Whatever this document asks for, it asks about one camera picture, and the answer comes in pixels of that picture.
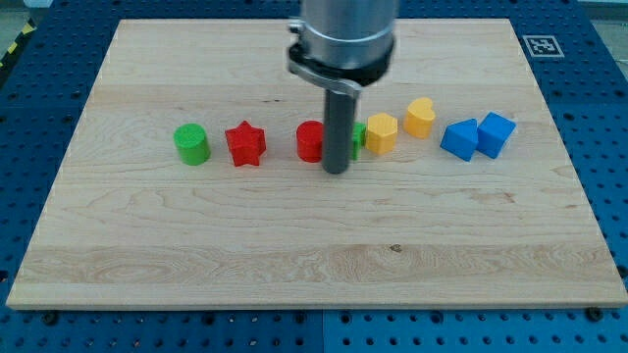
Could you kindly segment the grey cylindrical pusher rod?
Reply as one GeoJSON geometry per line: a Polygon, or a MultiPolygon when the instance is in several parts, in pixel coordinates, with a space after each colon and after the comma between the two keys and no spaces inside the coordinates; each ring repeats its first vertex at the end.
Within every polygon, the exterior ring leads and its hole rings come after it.
{"type": "Polygon", "coordinates": [[[322,166],[333,175],[344,173],[352,155],[356,101],[349,95],[325,91],[322,166]]]}

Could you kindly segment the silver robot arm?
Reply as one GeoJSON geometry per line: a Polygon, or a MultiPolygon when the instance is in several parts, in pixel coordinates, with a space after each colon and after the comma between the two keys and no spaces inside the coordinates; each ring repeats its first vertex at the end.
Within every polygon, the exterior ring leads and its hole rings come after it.
{"type": "Polygon", "coordinates": [[[325,90],[322,166],[342,174],[364,87],[388,70],[395,45],[397,0],[303,0],[289,21],[295,42],[288,71],[325,90]]]}

